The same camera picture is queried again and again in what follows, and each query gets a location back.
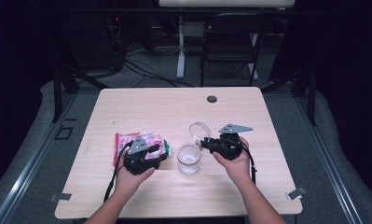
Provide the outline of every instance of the human arm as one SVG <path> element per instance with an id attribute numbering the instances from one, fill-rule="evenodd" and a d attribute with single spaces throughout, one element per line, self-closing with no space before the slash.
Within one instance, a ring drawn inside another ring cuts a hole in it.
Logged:
<path id="1" fill-rule="evenodd" d="M 123 156 L 121 156 L 119 167 L 123 166 L 124 156 L 127 154 L 127 151 L 125 150 Z M 140 175 L 133 175 L 125 167 L 122 167 L 117 173 L 113 194 L 85 223 L 116 223 L 124 205 L 154 171 L 154 168 L 150 168 Z"/>
<path id="2" fill-rule="evenodd" d="M 241 137 L 241 141 L 248 147 L 247 141 Z M 265 196 L 257 188 L 250 177 L 250 159 L 243 150 L 241 155 L 228 161 L 219 153 L 214 152 L 214 158 L 223 165 L 229 178 L 234 182 L 241 193 L 250 222 L 253 224 L 281 224 L 286 223 L 279 213 L 272 207 Z"/>

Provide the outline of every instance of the black chair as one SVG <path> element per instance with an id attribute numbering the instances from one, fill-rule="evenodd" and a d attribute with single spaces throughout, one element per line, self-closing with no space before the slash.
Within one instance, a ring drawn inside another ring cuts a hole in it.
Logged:
<path id="1" fill-rule="evenodd" d="M 250 13 L 219 13 L 210 17 L 203 30 L 203 46 L 200 58 L 203 86 L 205 62 L 253 63 L 249 86 L 253 84 L 256 63 L 262 37 L 269 29 L 269 22 Z M 257 35 L 253 44 L 252 34 Z"/>

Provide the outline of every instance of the clear plastic cup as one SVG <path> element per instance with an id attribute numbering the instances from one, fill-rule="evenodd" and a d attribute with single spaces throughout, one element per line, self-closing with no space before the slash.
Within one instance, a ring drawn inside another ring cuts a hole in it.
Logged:
<path id="1" fill-rule="evenodd" d="M 200 168 L 200 148 L 189 144 L 180 147 L 177 153 L 178 167 L 184 175 L 193 175 Z"/>

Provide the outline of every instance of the cup lid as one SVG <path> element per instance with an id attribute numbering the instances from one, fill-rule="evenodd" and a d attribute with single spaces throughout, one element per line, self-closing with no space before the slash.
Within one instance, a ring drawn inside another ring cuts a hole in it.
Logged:
<path id="1" fill-rule="evenodd" d="M 200 146 L 200 140 L 203 140 L 205 137 L 211 137 L 211 131 L 202 122 L 196 122 L 189 126 L 189 134 L 194 138 L 195 144 Z"/>

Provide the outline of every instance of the metal rail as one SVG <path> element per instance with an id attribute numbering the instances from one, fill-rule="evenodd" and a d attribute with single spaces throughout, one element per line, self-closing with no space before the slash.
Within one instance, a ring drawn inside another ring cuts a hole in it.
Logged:
<path id="1" fill-rule="evenodd" d="M 357 213 L 357 210 L 351 200 L 351 195 L 349 194 L 346 186 L 343 184 L 337 168 L 331 159 L 330 153 L 325 147 L 324 141 L 319 134 L 319 130 L 316 126 L 313 126 L 308 119 L 308 115 L 305 111 L 306 105 L 304 100 L 298 97 L 295 98 L 295 100 L 296 105 L 302 114 L 302 118 L 305 120 L 305 123 L 307 124 L 310 133 L 313 135 L 313 138 L 317 144 L 319 157 L 322 161 L 323 167 L 328 175 L 328 179 L 331 182 L 334 192 L 338 197 L 338 201 L 342 206 L 346 218 L 351 224 L 362 224 L 363 221 Z"/>
<path id="2" fill-rule="evenodd" d="M 51 140 L 55 137 L 55 133 L 61 128 L 60 124 L 70 110 L 70 105 L 73 104 L 75 99 L 76 96 L 73 94 L 70 94 L 66 98 L 63 104 L 63 113 L 59 117 L 59 121 L 56 123 L 51 123 L 39 149 L 35 152 L 34 155 L 32 155 L 31 159 L 25 165 L 25 168 L 23 168 L 22 173 L 18 177 L 16 183 L 14 184 L 10 193 L 7 195 L 5 201 L 0 207 L 0 224 L 8 223 L 10 221 L 12 215 L 14 214 L 14 211 L 16 210 L 18 204 L 22 199 L 23 194 L 28 189 L 34 178 L 34 175 L 37 173 L 38 168 L 40 167 L 40 164 L 45 158 Z"/>

